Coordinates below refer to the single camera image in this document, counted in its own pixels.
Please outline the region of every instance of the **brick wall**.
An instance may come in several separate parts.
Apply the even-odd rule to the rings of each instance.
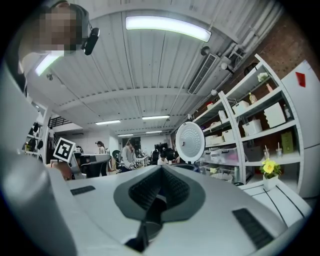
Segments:
[[[244,70],[251,63],[257,63],[255,54],[262,57],[274,70],[280,79],[284,78],[291,70],[298,66],[302,61],[307,60],[312,69],[320,79],[320,63],[316,54],[304,35],[300,27],[290,17],[284,13],[271,31],[246,59],[246,61],[234,72],[234,75],[226,81],[220,88],[226,94],[244,77]],[[205,103],[195,113],[195,117],[207,110]]]

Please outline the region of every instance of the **red sticker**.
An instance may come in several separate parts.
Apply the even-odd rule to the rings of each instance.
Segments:
[[[296,78],[298,79],[299,85],[302,87],[306,87],[306,75],[299,72],[295,72],[295,74]]]

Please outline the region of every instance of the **headphones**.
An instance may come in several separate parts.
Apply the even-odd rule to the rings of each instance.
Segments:
[[[91,33],[81,46],[81,49],[84,50],[85,55],[90,55],[92,53],[99,39],[99,34],[100,34],[100,29],[98,27],[92,28],[90,20],[89,20],[89,27],[90,27]]]

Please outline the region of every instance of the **fluorescent light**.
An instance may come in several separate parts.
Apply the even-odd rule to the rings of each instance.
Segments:
[[[130,16],[125,18],[127,30],[165,30],[208,42],[211,32],[197,25],[167,17]]]
[[[106,121],[106,122],[96,122],[95,124],[100,126],[100,125],[109,125],[109,124],[116,124],[116,123],[121,123],[120,120],[114,120],[114,121]]]
[[[35,72],[38,76],[40,76],[46,69],[49,67],[56,59],[64,55],[63,50],[52,51],[50,54],[45,56],[45,58],[40,62],[40,64],[36,67]]]
[[[157,134],[157,133],[161,133],[162,130],[156,130],[156,131],[147,131],[146,134]]]
[[[124,136],[133,136],[133,134],[122,134],[122,135],[118,135],[118,137],[124,137]]]
[[[159,116],[145,116],[142,117],[142,120],[151,120],[151,119],[167,119],[170,115],[159,115]]]

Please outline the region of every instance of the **refrigerator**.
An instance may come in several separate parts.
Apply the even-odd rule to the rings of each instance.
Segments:
[[[299,85],[296,72],[305,75],[305,87]],[[304,168],[299,195],[312,198],[320,192],[320,81],[304,60],[282,80],[301,127]]]

